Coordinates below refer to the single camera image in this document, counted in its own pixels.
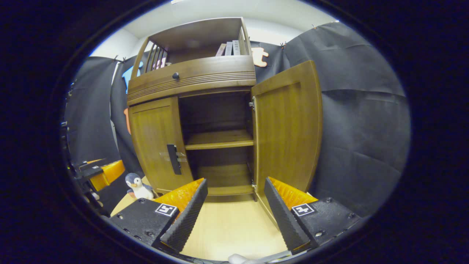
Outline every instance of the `penguin plush toy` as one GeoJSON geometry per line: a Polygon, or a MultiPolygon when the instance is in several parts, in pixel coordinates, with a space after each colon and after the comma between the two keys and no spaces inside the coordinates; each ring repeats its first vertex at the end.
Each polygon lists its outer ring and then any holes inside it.
{"type": "Polygon", "coordinates": [[[153,193],[153,188],[150,185],[146,185],[142,182],[140,176],[136,173],[129,173],[125,176],[125,182],[131,188],[127,191],[128,194],[132,196],[131,193],[134,193],[134,196],[137,199],[154,199],[155,194],[153,193]]]}

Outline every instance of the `book spine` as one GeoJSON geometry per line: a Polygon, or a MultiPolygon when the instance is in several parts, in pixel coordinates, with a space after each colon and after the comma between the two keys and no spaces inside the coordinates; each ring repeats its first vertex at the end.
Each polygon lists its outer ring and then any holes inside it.
{"type": "Polygon", "coordinates": [[[227,48],[225,49],[225,56],[230,56],[232,50],[233,50],[233,42],[228,41],[227,48]]]}
{"type": "Polygon", "coordinates": [[[239,40],[233,40],[233,55],[241,55],[239,40]]]}
{"type": "Polygon", "coordinates": [[[220,48],[218,48],[218,52],[217,52],[217,54],[215,55],[215,57],[217,57],[217,56],[222,56],[222,55],[223,55],[223,51],[225,50],[225,47],[226,47],[226,46],[227,46],[226,43],[222,43],[222,44],[220,45],[220,48]]]}

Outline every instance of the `cabinet door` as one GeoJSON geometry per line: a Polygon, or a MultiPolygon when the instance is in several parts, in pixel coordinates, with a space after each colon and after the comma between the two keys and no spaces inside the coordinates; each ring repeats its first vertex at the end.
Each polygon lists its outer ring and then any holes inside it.
{"type": "Polygon", "coordinates": [[[129,122],[138,161],[154,189],[167,193],[193,181],[188,162],[179,162],[181,175],[177,175],[168,153],[167,145],[174,144],[178,153],[186,155],[177,97],[130,107],[129,122]]]}
{"type": "Polygon", "coordinates": [[[318,163],[322,101],[314,62],[298,64],[252,87],[252,96],[257,195],[273,218],[264,194],[265,178],[305,192],[318,163]]]}

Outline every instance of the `black handle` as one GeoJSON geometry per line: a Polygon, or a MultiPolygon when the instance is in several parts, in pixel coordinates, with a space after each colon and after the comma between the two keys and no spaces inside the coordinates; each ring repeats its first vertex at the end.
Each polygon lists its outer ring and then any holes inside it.
{"type": "Polygon", "coordinates": [[[167,144],[167,147],[169,153],[169,160],[171,160],[171,165],[173,166],[173,171],[176,175],[181,175],[181,165],[177,161],[176,145],[167,144]]]}

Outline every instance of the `light wood floor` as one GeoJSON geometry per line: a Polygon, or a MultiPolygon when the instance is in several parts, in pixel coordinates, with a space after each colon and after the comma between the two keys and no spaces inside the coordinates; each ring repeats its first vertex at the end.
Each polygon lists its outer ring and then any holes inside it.
{"type": "MultiPolygon", "coordinates": [[[[149,184],[146,178],[142,181],[149,184]]],[[[111,216],[134,201],[126,194],[111,216]]],[[[280,231],[251,195],[208,196],[181,254],[228,260],[234,253],[256,259],[286,251],[280,231]]]]}

